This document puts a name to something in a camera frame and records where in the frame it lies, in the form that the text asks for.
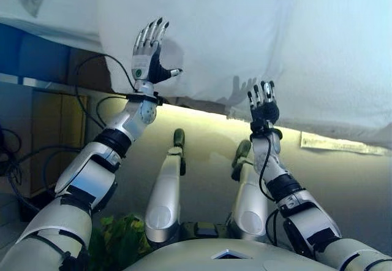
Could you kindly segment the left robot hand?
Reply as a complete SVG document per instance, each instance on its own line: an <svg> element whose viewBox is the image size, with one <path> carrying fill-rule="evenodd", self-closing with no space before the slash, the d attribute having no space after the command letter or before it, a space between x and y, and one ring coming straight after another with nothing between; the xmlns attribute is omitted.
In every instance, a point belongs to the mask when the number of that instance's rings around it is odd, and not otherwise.
<svg viewBox="0 0 392 271"><path fill-rule="evenodd" d="M139 93L146 93L146 90L152 89L152 85L183 73L182 68L167 69L160 62L162 40L169 24L159 17L141 29L135 39L131 73Z"/></svg>

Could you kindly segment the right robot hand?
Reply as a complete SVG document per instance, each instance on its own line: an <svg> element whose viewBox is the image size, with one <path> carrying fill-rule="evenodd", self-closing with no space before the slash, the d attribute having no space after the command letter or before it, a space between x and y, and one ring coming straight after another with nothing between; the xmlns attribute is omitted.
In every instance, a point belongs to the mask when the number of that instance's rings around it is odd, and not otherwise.
<svg viewBox="0 0 392 271"><path fill-rule="evenodd" d="M274 82L261 81L260 87L261 90L258 85L254 85L253 90L247 92L252 121L275 124L279 119L279 108L274 92Z"/></svg>

